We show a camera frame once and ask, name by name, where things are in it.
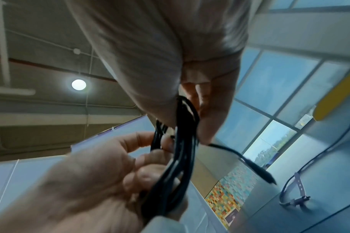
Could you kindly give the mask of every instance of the red pipe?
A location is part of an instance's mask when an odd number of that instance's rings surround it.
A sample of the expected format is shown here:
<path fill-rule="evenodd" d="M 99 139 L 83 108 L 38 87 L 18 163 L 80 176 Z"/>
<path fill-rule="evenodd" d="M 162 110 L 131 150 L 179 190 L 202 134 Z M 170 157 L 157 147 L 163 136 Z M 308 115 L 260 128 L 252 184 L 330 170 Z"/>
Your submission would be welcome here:
<path fill-rule="evenodd" d="M 58 68 L 58 67 L 54 67 L 54 66 L 38 64 L 38 63 L 30 62 L 30 61 L 23 61 L 23 60 L 18 60 L 18 59 L 14 59 L 14 58 L 9 58 L 8 61 L 11 62 L 11 63 L 16 63 L 16 64 L 22 64 L 22 65 L 27 65 L 27 66 L 34 66 L 34 67 L 38 67 L 38 68 L 42 68 L 42 69 L 49 69 L 49 70 L 53 70 L 53 71 L 60 71 L 60 72 L 65 72 L 65 73 L 70 73 L 70 74 L 77 74 L 77 75 L 82 75 L 82 76 L 85 76 L 85 77 L 101 79 L 101 80 L 105 80 L 105 81 L 117 82 L 113 78 L 106 78 L 106 77 L 93 75 L 93 74 L 87 74 L 87 73 L 79 73 L 79 72 L 76 72 L 76 71 L 73 71 L 73 70 L 69 70 L 69 69 L 63 69 L 63 68 Z"/>

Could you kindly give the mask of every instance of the ceiling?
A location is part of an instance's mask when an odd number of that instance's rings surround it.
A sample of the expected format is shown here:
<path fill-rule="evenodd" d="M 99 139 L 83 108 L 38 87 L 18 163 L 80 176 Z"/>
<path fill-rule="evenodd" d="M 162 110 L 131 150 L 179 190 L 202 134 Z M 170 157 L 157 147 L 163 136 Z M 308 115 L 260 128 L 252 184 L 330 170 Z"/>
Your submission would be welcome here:
<path fill-rule="evenodd" d="M 0 161 L 65 154 L 71 144 L 143 114 L 63 0 L 5 0 L 3 14 L 11 87 L 36 94 L 0 95 Z M 77 78 L 87 82 L 85 90 L 72 89 Z"/>

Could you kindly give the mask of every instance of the window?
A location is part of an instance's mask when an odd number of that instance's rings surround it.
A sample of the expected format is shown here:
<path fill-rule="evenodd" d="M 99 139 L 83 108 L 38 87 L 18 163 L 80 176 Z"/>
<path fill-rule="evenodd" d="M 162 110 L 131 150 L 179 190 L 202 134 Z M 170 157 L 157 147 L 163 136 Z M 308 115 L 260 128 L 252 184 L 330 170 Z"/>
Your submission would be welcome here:
<path fill-rule="evenodd" d="M 264 115 L 233 101 L 229 116 L 217 138 L 228 147 L 242 152 L 268 120 Z"/>
<path fill-rule="evenodd" d="M 350 6 L 350 0 L 298 0 L 294 8 Z"/>
<path fill-rule="evenodd" d="M 246 48 L 243 52 L 243 56 L 241 58 L 241 67 L 239 79 L 237 80 L 237 84 L 244 78 L 244 75 L 249 70 L 250 66 L 253 64 L 254 60 L 257 58 L 260 50 L 255 48 Z"/>
<path fill-rule="evenodd" d="M 345 76 L 350 63 L 325 62 L 277 116 L 301 129 L 312 119 L 314 106 Z"/>
<path fill-rule="evenodd" d="M 263 52 L 236 98 L 274 115 L 317 64 L 315 59 Z"/>
<path fill-rule="evenodd" d="M 274 0 L 271 4 L 271 10 L 288 9 L 294 0 Z"/>
<path fill-rule="evenodd" d="M 296 133 L 296 131 L 272 121 L 248 148 L 244 156 L 263 167 Z"/>

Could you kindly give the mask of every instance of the black cable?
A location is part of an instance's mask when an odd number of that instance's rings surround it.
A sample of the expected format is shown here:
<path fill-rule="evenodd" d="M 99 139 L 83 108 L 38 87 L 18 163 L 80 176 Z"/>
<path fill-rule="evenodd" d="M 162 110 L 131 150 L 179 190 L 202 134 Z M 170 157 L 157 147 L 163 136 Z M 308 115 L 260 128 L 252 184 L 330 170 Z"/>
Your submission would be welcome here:
<path fill-rule="evenodd" d="M 319 156 L 325 154 L 326 152 L 328 152 L 330 149 L 332 149 L 334 146 L 336 146 L 347 134 L 348 132 L 350 131 L 350 124 L 349 126 L 347 127 L 347 129 L 341 134 L 341 136 L 335 141 L 333 142 L 329 147 L 327 147 L 325 150 L 323 150 L 321 153 L 319 153 L 318 155 L 316 155 L 315 157 L 313 157 L 311 160 L 309 160 L 306 164 L 304 164 L 299 170 L 298 170 L 298 173 L 300 174 L 303 169 L 305 167 L 307 167 L 308 164 L 310 164 L 311 162 L 313 162 L 315 159 L 317 159 Z M 285 183 L 284 187 L 282 188 L 281 190 L 281 193 L 280 193 L 280 196 L 279 196 L 279 200 L 280 200 L 280 205 L 281 206 L 289 206 L 290 203 L 287 202 L 287 203 L 284 203 L 283 202 L 283 197 L 284 197 L 284 194 L 285 194 L 285 189 L 288 185 L 288 183 L 290 182 L 291 179 L 293 179 L 294 176 L 290 177 L 287 182 Z"/>
<path fill-rule="evenodd" d="M 157 215 L 166 215 L 174 210 L 183 200 L 192 175 L 195 150 L 198 146 L 196 136 L 199 116 L 191 102 L 183 96 L 178 97 L 175 129 L 174 157 L 159 181 L 149 193 L 141 193 L 143 205 L 141 213 L 144 219 L 150 220 Z M 156 131 L 151 144 L 151 150 L 161 148 L 161 137 L 166 133 L 167 126 L 156 122 Z M 238 155 L 256 174 L 268 183 L 275 183 L 274 178 L 239 152 L 221 145 L 209 146 L 227 150 Z M 174 180 L 182 173 L 180 184 L 173 190 Z"/>

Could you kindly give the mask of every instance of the person's left hand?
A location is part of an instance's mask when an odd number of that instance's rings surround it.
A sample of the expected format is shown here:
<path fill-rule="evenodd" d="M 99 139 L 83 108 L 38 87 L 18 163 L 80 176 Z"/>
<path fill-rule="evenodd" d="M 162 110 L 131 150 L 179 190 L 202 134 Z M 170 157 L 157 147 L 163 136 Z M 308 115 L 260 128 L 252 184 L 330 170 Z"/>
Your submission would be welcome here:
<path fill-rule="evenodd" d="M 139 132 L 71 154 L 0 214 L 0 232 L 140 232 L 138 193 L 151 189 L 172 157 L 169 137 L 162 140 L 165 150 L 136 161 L 128 155 L 152 139 L 152 132 Z M 184 200 L 169 217 L 179 220 L 186 208 Z"/>

